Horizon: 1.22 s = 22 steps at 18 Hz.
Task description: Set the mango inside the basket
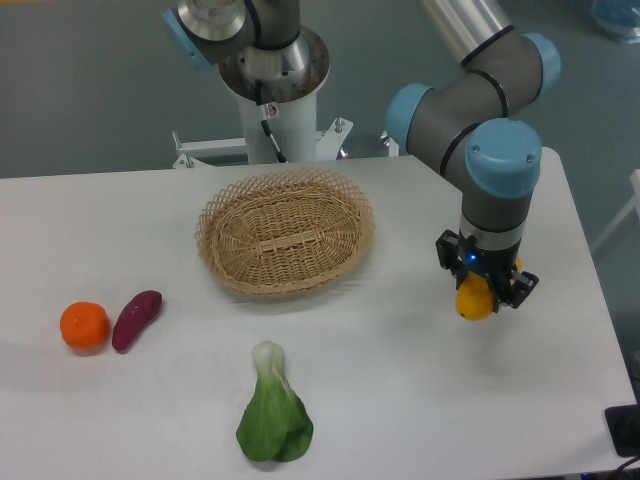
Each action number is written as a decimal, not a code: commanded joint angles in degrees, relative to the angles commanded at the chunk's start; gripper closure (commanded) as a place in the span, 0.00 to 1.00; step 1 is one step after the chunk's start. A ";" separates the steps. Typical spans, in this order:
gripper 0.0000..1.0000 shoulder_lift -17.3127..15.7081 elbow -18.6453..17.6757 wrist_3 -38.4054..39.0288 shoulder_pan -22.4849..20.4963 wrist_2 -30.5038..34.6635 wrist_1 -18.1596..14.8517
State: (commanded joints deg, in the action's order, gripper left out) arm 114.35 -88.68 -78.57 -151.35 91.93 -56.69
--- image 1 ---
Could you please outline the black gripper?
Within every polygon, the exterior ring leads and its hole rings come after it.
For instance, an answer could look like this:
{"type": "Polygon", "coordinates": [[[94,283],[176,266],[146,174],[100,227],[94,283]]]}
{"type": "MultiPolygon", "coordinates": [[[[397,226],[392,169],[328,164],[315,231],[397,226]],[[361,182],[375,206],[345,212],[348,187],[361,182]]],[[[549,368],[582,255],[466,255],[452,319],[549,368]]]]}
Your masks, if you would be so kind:
{"type": "Polygon", "coordinates": [[[520,244],[518,241],[501,250],[481,249],[475,238],[459,239],[451,230],[445,230],[435,243],[439,264],[455,278],[456,289],[469,273],[490,280],[494,313],[502,306],[519,308],[539,283],[536,275],[514,268],[520,244]]]}

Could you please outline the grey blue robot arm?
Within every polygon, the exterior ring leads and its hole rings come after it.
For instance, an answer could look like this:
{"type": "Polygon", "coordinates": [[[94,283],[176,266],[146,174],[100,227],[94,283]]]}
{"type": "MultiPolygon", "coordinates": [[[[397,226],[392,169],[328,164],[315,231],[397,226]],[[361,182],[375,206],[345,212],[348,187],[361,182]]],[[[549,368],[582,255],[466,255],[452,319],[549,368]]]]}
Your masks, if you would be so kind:
{"type": "MultiPolygon", "coordinates": [[[[519,307],[537,285],[518,250],[542,145],[514,119],[558,80],[559,53],[539,34],[521,35],[494,1],[428,1],[425,11],[463,69],[442,89],[414,83],[390,102],[390,138],[462,195],[456,231],[437,240],[440,265],[456,281],[456,308],[480,319],[519,307]]],[[[163,16],[195,69],[217,66],[249,115],[243,122],[256,163],[314,160],[312,100],[328,74],[324,42],[300,22],[296,1],[180,1],[163,16]]]]}

